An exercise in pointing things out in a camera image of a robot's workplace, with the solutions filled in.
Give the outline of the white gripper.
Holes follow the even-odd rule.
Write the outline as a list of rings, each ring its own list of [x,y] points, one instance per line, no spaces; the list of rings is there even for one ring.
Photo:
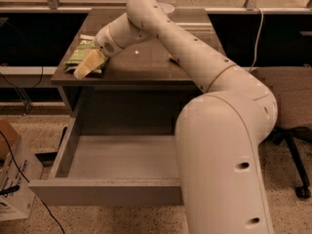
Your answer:
[[[113,40],[108,26],[97,33],[94,42],[97,49],[91,50],[74,71],[74,76],[77,79],[83,79],[92,72],[101,73],[108,58],[113,58],[124,51]]]

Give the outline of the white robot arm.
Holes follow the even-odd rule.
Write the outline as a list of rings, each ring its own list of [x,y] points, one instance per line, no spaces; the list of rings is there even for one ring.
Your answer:
[[[175,152],[190,234],[274,234],[258,146],[272,132],[272,92],[193,34],[175,24],[156,0],[128,0],[126,12],[94,43],[112,58],[154,36],[201,95],[181,110]]]

